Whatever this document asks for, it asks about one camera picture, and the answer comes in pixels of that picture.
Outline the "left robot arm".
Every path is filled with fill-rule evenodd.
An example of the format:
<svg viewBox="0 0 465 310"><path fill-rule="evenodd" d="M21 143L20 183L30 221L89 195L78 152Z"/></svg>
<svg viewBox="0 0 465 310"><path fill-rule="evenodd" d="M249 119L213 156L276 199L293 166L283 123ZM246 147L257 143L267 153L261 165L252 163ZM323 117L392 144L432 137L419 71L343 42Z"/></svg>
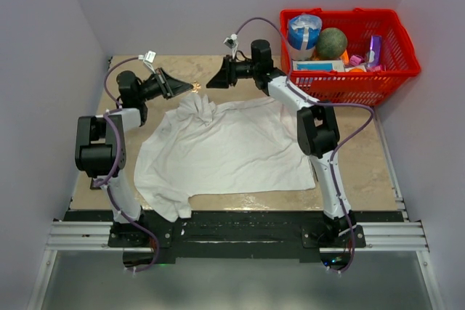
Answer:
<svg viewBox="0 0 465 310"><path fill-rule="evenodd" d="M157 97L171 99L192 90L193 85L171 77L161 68L155 69L144 81L125 70L118 74L116 82L120 103L117 109L78 119L75 163L78 170L94 180L95 187L109 195L114 222L131 222L125 238L134 246L143 246L150 239L150 228L139 221L142 207L124 171L125 133L145 125L146 102Z"/></svg>

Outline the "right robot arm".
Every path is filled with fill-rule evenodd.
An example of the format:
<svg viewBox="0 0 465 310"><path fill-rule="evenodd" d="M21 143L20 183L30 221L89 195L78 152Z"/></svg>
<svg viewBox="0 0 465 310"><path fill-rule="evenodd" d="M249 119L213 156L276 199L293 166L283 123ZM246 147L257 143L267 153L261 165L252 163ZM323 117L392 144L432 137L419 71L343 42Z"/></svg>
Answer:
<svg viewBox="0 0 465 310"><path fill-rule="evenodd" d="M224 44L232 53L223 58L219 72L206 84L209 89L227 89L240 78L252 78L263 91L287 107L296 116L297 142L310 159L323 196L324 239L334 247L349 239L349 229L356 225L344 192L336 148L340 140L335 112L297 88L285 73L276 68L270 43L258 39L251 43L251 58L237 60L237 36L232 34Z"/></svg>

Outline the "white t-shirt garment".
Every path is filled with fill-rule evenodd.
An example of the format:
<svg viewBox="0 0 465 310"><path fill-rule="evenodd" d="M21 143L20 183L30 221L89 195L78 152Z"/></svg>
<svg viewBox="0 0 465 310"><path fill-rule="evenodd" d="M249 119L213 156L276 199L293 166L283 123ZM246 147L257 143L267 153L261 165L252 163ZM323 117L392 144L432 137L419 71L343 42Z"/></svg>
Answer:
<svg viewBox="0 0 465 310"><path fill-rule="evenodd" d="M142 143L134 185L170 222L191 216L190 197L314 189L296 118L270 98L226 102L191 93Z"/></svg>

